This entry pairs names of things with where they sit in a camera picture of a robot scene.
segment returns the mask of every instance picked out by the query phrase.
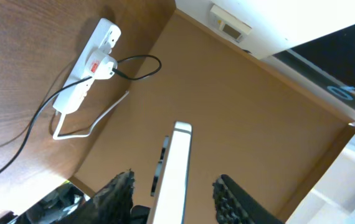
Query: digital display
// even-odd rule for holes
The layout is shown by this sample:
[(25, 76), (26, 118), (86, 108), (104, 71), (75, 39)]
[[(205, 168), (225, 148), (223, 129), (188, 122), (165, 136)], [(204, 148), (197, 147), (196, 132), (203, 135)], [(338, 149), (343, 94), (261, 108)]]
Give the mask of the digital display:
[(233, 37), (236, 40), (241, 36), (241, 33), (239, 31), (235, 30), (233, 27), (227, 24), (223, 26), (223, 32), (225, 32), (226, 34), (228, 34), (229, 36)]

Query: wooden trim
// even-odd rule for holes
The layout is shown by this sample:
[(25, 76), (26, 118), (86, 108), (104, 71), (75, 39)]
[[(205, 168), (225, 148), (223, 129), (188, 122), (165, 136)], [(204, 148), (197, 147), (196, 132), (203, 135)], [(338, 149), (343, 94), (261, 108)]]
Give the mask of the wooden trim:
[(90, 187), (88, 187), (86, 184), (84, 184), (82, 181), (80, 181), (74, 175), (71, 178), (69, 178), (69, 181), (72, 184), (74, 184), (74, 186), (76, 186), (83, 193), (88, 195), (89, 197), (93, 197), (96, 194), (96, 192), (94, 190), (92, 190)]
[(331, 104), (325, 102), (324, 100), (320, 99), (319, 97), (315, 96), (312, 92), (309, 90), (303, 88), (296, 82), (294, 82), (291, 78), (288, 78), (286, 75), (281, 74), (279, 71), (275, 70), (272, 66), (266, 64), (265, 62), (256, 59), (255, 57), (251, 56), (250, 54), (244, 52), (240, 47), (236, 46), (235, 44), (231, 43), (228, 40), (225, 40), (223, 37), (217, 35), (215, 32), (211, 31), (208, 27), (205, 25), (201, 24), (200, 22), (196, 21), (193, 19), (191, 16), (187, 15), (186, 13), (180, 11), (179, 9), (175, 10), (175, 14), (179, 15), (183, 19), (189, 21), (191, 24), (195, 25), (196, 27), (200, 28), (200, 30), (204, 31), (205, 33), (211, 35), (213, 38), (219, 40), (238, 54), (244, 56), (246, 59), (250, 60), (254, 64), (258, 65), (260, 68), (264, 69), (267, 71), (269, 74), (273, 75), (275, 78), (279, 79), (281, 82), (284, 84), (288, 85), (289, 87), (293, 88), (295, 91), (298, 93), (301, 93), (326, 111), (329, 111), (331, 114), (333, 114), (335, 117), (340, 119), (341, 121), (344, 121), (345, 123), (352, 123), (354, 122), (353, 119), (351, 119), (348, 115), (344, 114), (342, 111), (338, 110)]
[(291, 198), (282, 207), (282, 209), (277, 213), (277, 218), (283, 222), (286, 222), (288, 218), (295, 211), (297, 206), (306, 197), (310, 190), (315, 186), (317, 181), (324, 175), (327, 169), (335, 161), (347, 143), (355, 135), (355, 127), (347, 125), (334, 139), (333, 143), (330, 145), (329, 149), (323, 154), (321, 159), (312, 168), (309, 174), (305, 177), (302, 183), (299, 184), (296, 191), (293, 193)]

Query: cord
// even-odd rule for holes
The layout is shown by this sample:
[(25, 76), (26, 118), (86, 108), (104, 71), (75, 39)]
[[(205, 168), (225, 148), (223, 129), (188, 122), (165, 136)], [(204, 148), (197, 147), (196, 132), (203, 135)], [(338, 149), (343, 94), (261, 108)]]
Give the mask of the cord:
[(124, 79), (127, 79), (127, 80), (132, 80), (132, 81), (137, 81), (137, 80), (141, 80), (141, 79), (144, 79), (144, 78), (147, 78), (149, 76), (152, 76), (154, 75), (155, 73), (157, 73), (158, 71), (160, 71), (161, 67), (163, 66), (160, 59), (155, 57), (154, 55), (135, 55), (135, 56), (132, 56), (132, 57), (128, 57), (128, 58), (124, 58), (124, 59), (121, 59), (119, 61), (117, 61), (118, 63), (123, 63), (123, 62), (126, 62), (126, 61), (129, 61), (129, 60), (132, 60), (132, 59), (138, 59), (138, 58), (146, 58), (146, 57), (150, 57), (150, 58), (153, 58), (155, 60), (157, 60), (158, 62), (158, 68), (150, 73), (148, 73), (147, 75), (143, 75), (142, 77), (138, 77), (138, 78), (130, 78), (129, 76), (125, 75), (123, 72), (119, 71), (118, 69), (116, 68), (113, 68), (113, 72), (115, 72), (115, 74), (119, 75), (120, 77), (124, 78)]
[(110, 112), (118, 103), (120, 103), (127, 95), (129, 94), (129, 91), (126, 91), (125, 94), (117, 101), (115, 102), (114, 104), (112, 104), (106, 111), (104, 111), (104, 113), (102, 113), (96, 120), (95, 122), (93, 122), (93, 124), (90, 126), (89, 128), (89, 132), (87, 134), (61, 134), (59, 135), (60, 133), (60, 130), (61, 130), (61, 127), (63, 125), (63, 122), (64, 122), (64, 119), (65, 119), (65, 114), (61, 114), (60, 116), (60, 119), (59, 119), (59, 123), (56, 127), (56, 129), (54, 130), (54, 133), (53, 133), (53, 139), (55, 140), (63, 140), (63, 139), (70, 139), (70, 138), (85, 138), (85, 137), (88, 137), (93, 129), (95, 128), (96, 124), (105, 116), (107, 115), (108, 112)]
[(27, 134), (26, 136), (24, 137), (24, 140), (22, 141), (21, 143), (21, 146), (20, 148), (18, 149), (18, 151), (16, 152), (16, 154), (11, 158), (11, 160), (6, 164), (4, 165), (1, 169), (0, 169), (0, 173), (3, 172), (6, 168), (9, 167), (10, 164), (12, 164), (14, 162), (14, 160), (17, 159), (18, 155), (21, 153), (22, 149), (24, 148), (24, 146), (27, 144), (27, 140), (28, 140), (28, 137), (31, 133), (31, 130), (32, 130), (32, 127), (34, 126), (35, 122), (36, 122), (36, 119), (39, 117), (40, 113), (43, 111), (43, 109), (49, 104), (49, 102), (51, 100), (53, 100), (58, 94), (60, 94), (62, 91), (70, 88), (71, 86), (74, 86), (74, 85), (78, 85), (79, 83), (83, 83), (89, 79), (91, 79), (92, 77), (86, 77), (84, 79), (81, 79), (77, 82), (74, 82), (74, 83), (71, 83), (69, 85), (67, 85), (66, 87), (63, 87), (61, 88), (59, 91), (56, 91), (52, 96), (50, 96), (39, 108), (38, 110), (35, 112), (35, 115), (34, 117), (32, 117), (30, 123), (29, 123), (29, 127), (28, 127), (28, 130), (27, 130)]

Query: power outlet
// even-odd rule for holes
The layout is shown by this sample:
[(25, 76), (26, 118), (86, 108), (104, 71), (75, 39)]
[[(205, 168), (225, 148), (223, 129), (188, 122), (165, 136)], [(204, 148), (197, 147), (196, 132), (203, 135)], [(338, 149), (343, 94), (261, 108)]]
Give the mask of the power outlet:
[[(107, 19), (100, 19), (64, 86), (87, 77), (89, 74), (85, 72), (85, 65), (92, 53), (96, 50), (101, 50), (104, 54), (111, 53), (120, 35), (121, 30), (117, 25)], [(53, 108), (62, 114), (77, 111), (94, 81), (95, 79), (91, 78), (62, 91), (54, 102)]]

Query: power strip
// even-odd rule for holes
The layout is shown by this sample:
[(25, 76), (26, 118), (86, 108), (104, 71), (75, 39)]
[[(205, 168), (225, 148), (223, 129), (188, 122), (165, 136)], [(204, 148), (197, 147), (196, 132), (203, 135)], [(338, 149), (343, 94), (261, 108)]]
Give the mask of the power strip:
[(116, 67), (116, 61), (108, 57), (108, 54), (111, 53), (120, 35), (121, 30), (118, 26), (107, 19), (100, 19), (64, 86), (88, 76), (93, 78), (61, 92), (53, 104), (54, 109), (62, 114), (77, 111), (95, 79), (112, 77), (111, 69)]

